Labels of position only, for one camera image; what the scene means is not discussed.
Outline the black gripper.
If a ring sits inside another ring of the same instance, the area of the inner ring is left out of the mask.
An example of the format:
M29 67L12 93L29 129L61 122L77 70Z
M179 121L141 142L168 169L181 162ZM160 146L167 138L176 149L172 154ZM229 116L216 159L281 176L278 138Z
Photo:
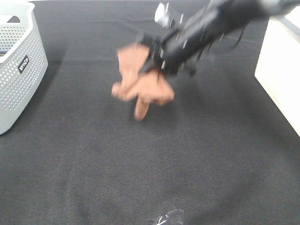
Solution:
M190 73L195 72L187 61L196 53L201 56L203 49L218 37L218 10L199 11L189 18L184 26L172 27L161 38L140 35L137 44L148 48L145 62L139 69L144 74L152 69L160 69L164 74L176 74L181 66Z

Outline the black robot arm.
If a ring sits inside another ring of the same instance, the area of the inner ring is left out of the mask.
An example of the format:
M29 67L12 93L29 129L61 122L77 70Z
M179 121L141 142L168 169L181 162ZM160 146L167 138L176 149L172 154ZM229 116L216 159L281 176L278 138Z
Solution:
M197 59L205 47L221 36L244 29L252 20L286 15L299 6L298 0L220 0L211 1L188 20L173 10L168 3L159 3L154 21L168 31L162 36L144 34L139 43L149 47L139 73L158 70L174 75L180 68L195 72L188 61Z

